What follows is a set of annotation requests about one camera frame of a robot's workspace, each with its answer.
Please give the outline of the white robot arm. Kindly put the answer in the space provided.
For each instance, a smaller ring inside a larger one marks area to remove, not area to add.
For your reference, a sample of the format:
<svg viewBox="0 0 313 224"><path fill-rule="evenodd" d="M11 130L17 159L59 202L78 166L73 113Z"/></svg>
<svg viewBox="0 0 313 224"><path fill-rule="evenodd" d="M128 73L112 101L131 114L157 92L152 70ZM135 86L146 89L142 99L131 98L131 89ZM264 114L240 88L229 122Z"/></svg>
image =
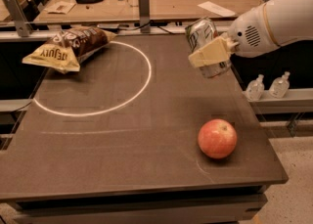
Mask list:
<svg viewBox="0 0 313 224"><path fill-rule="evenodd" d="M255 58L297 41L313 39L313 0L268 0L237 17L229 29L189 56L193 67Z"/></svg>

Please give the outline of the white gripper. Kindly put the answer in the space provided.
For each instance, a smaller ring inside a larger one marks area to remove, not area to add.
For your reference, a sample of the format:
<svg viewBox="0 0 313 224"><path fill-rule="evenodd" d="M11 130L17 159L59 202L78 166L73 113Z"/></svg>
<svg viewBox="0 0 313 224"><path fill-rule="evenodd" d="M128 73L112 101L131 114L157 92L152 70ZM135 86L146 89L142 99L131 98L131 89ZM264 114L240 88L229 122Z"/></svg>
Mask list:
<svg viewBox="0 0 313 224"><path fill-rule="evenodd" d="M265 5L237 17L227 31L236 43L234 52L245 58L254 58L278 49L269 32ZM192 53L188 59L193 67L204 67L230 60L228 41L218 36Z"/></svg>

